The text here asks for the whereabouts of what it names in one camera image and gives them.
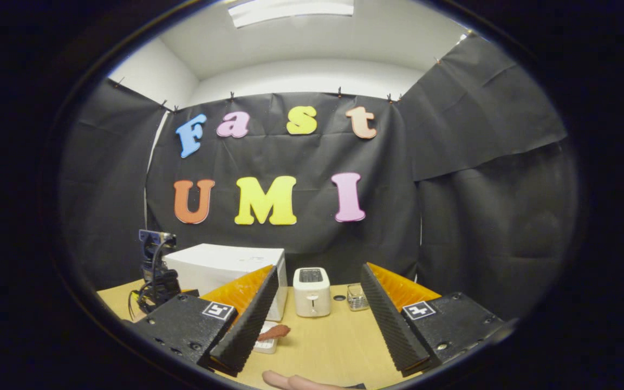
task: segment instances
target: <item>table surface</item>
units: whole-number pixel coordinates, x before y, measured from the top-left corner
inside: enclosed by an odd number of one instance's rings
[[[129,318],[129,291],[139,289],[144,281],[136,281],[98,291],[102,300],[120,319]],[[331,286],[331,296],[347,293],[346,284]],[[132,300],[133,321],[145,316]],[[351,311],[347,301],[331,300],[331,314],[304,318],[295,313],[293,288],[288,287],[285,311],[280,323],[291,331],[279,339],[276,352],[268,355],[252,351],[244,370],[233,378],[245,385],[273,389],[262,380],[262,373],[273,370],[282,375],[300,375],[315,382],[342,387],[364,383],[367,388],[382,388],[413,378],[403,378],[394,368],[389,351],[374,321],[371,309]]]

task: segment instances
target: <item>white box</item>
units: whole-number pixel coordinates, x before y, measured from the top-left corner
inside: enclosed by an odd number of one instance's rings
[[[288,295],[283,249],[200,244],[164,255],[163,261],[169,269],[178,272],[181,289],[198,289],[200,295],[269,264],[275,265],[279,287],[266,319],[283,319],[285,297]]]

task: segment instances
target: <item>human finger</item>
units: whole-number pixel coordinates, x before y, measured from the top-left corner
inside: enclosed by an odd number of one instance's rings
[[[292,390],[346,390],[336,385],[325,385],[324,383],[312,382],[307,378],[299,375],[293,375],[288,378],[288,384]]]
[[[262,378],[269,386],[281,388],[282,390],[294,390],[288,383],[288,377],[284,377],[279,373],[266,370],[262,373]]]

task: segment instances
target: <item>black cable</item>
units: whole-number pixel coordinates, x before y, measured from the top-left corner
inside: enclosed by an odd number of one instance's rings
[[[127,302],[127,308],[129,309],[129,318],[134,321],[134,313],[132,312],[132,294],[134,291],[129,291],[129,299]]]
[[[142,302],[142,301],[144,300],[144,296],[146,295],[146,293],[147,293],[147,292],[148,292],[148,290],[146,290],[146,291],[140,291],[140,292],[139,292],[139,298],[137,298],[136,300],[137,300],[138,302]]]
[[[137,290],[132,290],[129,292],[129,302],[128,302],[128,307],[129,307],[129,317],[131,317],[132,321],[134,321],[134,310],[132,309],[132,294],[133,293],[137,293],[139,294],[141,291],[143,291],[148,285],[150,284],[150,282],[146,282],[144,283],[143,286],[141,286],[141,288],[137,291]],[[141,296],[143,295],[139,295],[139,298],[136,299],[137,301],[141,300]]]
[[[153,293],[153,303],[155,304],[158,304],[158,299],[156,299],[155,296],[155,260],[160,257],[161,261],[163,261],[163,257],[160,255],[160,252],[163,250],[166,244],[168,244],[169,241],[170,240],[167,239],[160,243],[158,248],[156,248],[155,252],[153,253],[153,259],[151,260],[151,286],[153,287],[153,289],[151,289],[151,292]]]

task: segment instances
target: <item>black curtain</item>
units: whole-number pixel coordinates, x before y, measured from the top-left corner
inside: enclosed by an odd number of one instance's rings
[[[316,109],[317,129],[290,135],[288,111],[296,106]],[[346,111],[364,106],[377,135],[359,138]],[[222,138],[216,128],[227,113],[245,111],[251,118],[243,138]],[[176,129],[205,114],[200,148],[181,158]],[[335,173],[356,172],[361,222],[339,223]],[[236,225],[238,178],[253,176],[266,192],[278,176],[293,176],[295,225],[269,222]],[[198,209],[198,180],[215,180],[210,212],[200,224],[184,224],[173,204],[177,180],[195,183],[189,209]],[[201,243],[285,249],[288,282],[300,267],[324,267],[332,284],[359,281],[361,265],[374,262],[413,278],[419,247],[417,190],[406,156],[404,124],[398,109],[384,99],[321,93],[262,94],[205,103],[181,109],[166,121],[148,173],[146,187],[149,228],[173,232],[178,245]]]
[[[69,131],[60,217],[72,259],[96,289],[141,279],[139,229],[151,147],[165,109],[106,80]]]
[[[505,319],[553,281],[577,215],[564,125],[504,52],[471,35],[398,104],[418,183],[418,281]]]

